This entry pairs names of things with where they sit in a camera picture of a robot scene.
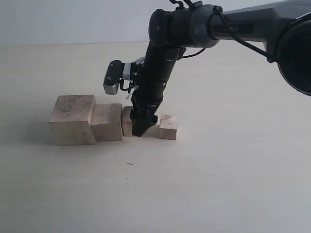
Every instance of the small wooden block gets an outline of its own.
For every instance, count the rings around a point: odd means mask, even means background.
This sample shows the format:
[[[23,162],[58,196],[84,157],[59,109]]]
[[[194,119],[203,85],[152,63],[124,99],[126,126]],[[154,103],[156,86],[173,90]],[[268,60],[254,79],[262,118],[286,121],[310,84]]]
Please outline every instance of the small wooden block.
[[[130,137],[132,135],[132,120],[131,120],[131,110],[133,107],[127,106],[123,108],[122,114],[122,130],[124,137]]]
[[[91,129],[94,95],[59,96],[49,121],[50,129],[60,146],[93,145]]]
[[[96,141],[122,141],[122,104],[97,104],[92,118]]]
[[[177,139],[178,117],[171,115],[161,115],[159,138]]]

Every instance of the table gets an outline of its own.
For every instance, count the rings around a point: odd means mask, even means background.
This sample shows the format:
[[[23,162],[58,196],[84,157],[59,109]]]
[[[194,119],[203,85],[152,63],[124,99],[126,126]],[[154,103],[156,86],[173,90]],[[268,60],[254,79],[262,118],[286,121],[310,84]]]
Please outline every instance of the table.
[[[311,99],[236,42],[177,62],[158,111],[177,141],[55,145],[57,96],[130,105],[104,74],[146,48],[0,47],[0,232],[309,233]]]

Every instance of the large wooden block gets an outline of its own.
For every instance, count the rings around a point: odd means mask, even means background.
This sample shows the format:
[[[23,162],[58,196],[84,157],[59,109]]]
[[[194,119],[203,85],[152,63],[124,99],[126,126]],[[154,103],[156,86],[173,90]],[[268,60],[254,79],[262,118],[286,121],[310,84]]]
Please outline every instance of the large wooden block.
[[[60,146],[93,145],[91,129],[94,95],[59,96],[49,120],[50,129]]]
[[[122,104],[97,104],[91,122],[96,141],[122,141]]]
[[[132,120],[131,120],[131,110],[133,107],[126,106],[123,108],[122,114],[122,130],[123,136],[130,137],[132,135]]]
[[[159,138],[177,139],[178,117],[171,115],[161,115]]]

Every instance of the black robotic arm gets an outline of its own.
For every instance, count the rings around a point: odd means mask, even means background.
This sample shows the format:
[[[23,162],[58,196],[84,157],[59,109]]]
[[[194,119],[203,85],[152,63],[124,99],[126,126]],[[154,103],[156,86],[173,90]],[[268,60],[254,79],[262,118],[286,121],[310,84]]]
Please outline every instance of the black robotic arm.
[[[132,134],[142,136],[158,119],[155,115],[176,61],[186,48],[212,48],[220,40],[236,40],[277,62],[284,79],[297,91],[311,96],[311,0],[286,0],[223,12],[220,6],[170,0],[175,11],[157,9],[149,22],[145,57],[133,63],[112,61],[104,79],[107,94],[132,94]],[[262,42],[265,50],[246,41]],[[124,80],[130,81],[124,88]]]

